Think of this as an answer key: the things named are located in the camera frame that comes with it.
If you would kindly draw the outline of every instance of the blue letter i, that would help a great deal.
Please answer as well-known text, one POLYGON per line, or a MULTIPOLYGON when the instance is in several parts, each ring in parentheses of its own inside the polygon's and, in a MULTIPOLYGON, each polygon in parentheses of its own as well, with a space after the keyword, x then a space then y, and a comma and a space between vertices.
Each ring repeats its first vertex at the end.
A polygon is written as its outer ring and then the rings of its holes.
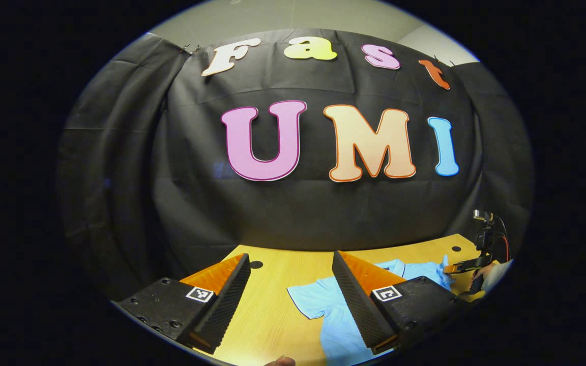
POLYGON ((454 145, 451 142, 451 123, 444 118, 430 117, 428 124, 435 131, 440 159, 435 166, 435 172, 442 176, 455 175, 458 173, 458 164, 454 157, 454 145))

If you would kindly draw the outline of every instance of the letter m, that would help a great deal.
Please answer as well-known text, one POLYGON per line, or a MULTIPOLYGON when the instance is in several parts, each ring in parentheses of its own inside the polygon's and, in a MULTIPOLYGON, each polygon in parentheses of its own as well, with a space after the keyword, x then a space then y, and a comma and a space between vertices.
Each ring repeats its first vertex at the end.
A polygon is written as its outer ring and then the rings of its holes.
POLYGON ((363 170, 356 166, 356 151, 370 176, 379 174, 388 151, 384 174, 390 178, 413 176, 416 167, 411 160, 406 123, 408 114, 399 109, 386 109, 375 132, 354 106, 335 104, 323 113, 332 119, 336 131, 336 167, 330 171, 334 181, 354 181, 363 170))

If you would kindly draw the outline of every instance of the light blue shirt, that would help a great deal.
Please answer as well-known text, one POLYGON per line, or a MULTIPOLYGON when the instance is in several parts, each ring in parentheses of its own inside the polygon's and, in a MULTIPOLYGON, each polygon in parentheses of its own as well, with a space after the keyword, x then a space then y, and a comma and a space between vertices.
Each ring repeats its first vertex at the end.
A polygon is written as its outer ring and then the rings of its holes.
MULTIPOLYGON (((426 276, 445 289, 451 290, 449 284, 453 280, 442 273, 447 265, 446 255, 442 264, 433 262, 404 264, 395 259, 376 265, 406 280, 426 276)), ((289 287, 287 290, 298 310, 305 317, 309 319, 324 317, 320 343, 327 357, 327 366, 347 366, 365 362, 393 351, 388 350, 374 356, 372 350, 365 347, 335 277, 323 278, 309 285, 289 287)))

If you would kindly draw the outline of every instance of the orange gripper pad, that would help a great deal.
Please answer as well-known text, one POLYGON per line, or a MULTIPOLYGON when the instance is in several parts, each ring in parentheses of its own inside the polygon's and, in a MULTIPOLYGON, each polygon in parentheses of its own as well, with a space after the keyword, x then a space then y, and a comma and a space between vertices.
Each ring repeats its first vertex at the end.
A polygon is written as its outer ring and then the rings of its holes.
POLYGON ((223 260, 223 262, 216 263, 214 266, 207 267, 180 281, 187 285, 212 290, 218 296, 221 289, 223 289, 223 285, 225 285, 225 281, 227 281, 232 272, 237 268, 239 261, 244 255, 246 253, 223 260))
POLYGON ((390 273, 383 268, 377 267, 370 262, 354 257, 345 252, 338 251, 342 259, 347 264, 349 270, 354 275, 363 291, 370 296, 372 290, 381 289, 381 287, 396 285, 404 282, 405 279, 390 273))
POLYGON ((456 271, 458 271, 458 266, 455 264, 451 266, 445 266, 445 268, 442 269, 442 273, 455 273, 456 271))

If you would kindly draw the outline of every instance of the table surface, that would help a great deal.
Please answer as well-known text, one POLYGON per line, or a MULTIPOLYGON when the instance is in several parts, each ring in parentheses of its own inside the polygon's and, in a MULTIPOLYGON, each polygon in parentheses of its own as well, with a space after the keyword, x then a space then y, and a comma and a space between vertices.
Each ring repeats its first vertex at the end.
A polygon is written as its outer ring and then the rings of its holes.
MULTIPOLYGON (((459 234, 399 247, 346 252, 371 263, 393 259, 404 263, 442 263, 444 255, 447 255, 449 264, 454 264, 480 254, 474 243, 459 234)), ((333 277, 333 252, 274 250, 240 245, 225 259, 241 253, 248 253, 251 262, 258 260, 263 267, 251 270, 221 345, 213 355, 207 355, 237 366, 263 366, 282 355, 295 359, 297 366, 324 366, 325 354, 319 338, 323 318, 309 320, 300 313, 286 288, 333 277)), ((467 291, 473 273, 453 274, 455 282, 451 284, 451 292, 459 294, 467 291)), ((483 295, 481 291, 464 299, 473 301, 483 295)))

